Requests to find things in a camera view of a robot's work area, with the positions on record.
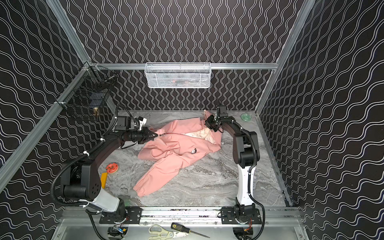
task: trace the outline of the yellow block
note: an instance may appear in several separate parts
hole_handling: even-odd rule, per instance
[[[107,173],[107,172],[103,172],[103,173],[101,174],[100,181],[101,181],[101,187],[102,187],[102,188],[105,188],[105,183],[107,182],[107,176],[108,176],[108,173]]]

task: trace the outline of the scissors blade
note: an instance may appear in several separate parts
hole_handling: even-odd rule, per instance
[[[173,238],[177,238],[177,237],[185,237],[185,236],[188,236],[189,233],[186,233],[186,232],[173,232]]]

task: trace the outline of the black wire basket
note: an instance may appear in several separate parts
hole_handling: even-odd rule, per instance
[[[90,67],[61,106],[75,120],[99,121],[108,114],[106,101],[117,77],[116,72],[107,68]]]

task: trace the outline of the pink jacket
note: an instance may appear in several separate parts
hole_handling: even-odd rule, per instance
[[[205,118],[211,115],[208,111],[204,114]],[[162,188],[179,173],[180,168],[220,150],[221,133],[209,130],[204,123],[200,118],[174,120],[156,131],[161,136],[147,142],[138,156],[139,159],[156,161],[133,187],[139,197]]]

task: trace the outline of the scissors handle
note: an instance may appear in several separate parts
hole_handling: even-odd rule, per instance
[[[162,228],[161,226],[159,226],[157,224],[152,225],[148,229],[148,231],[149,231],[150,234],[156,234],[157,235],[157,236],[149,237],[148,240],[167,240],[167,239],[171,239],[171,238],[174,237],[174,233],[173,232],[167,231],[167,230],[165,230],[164,228]]]

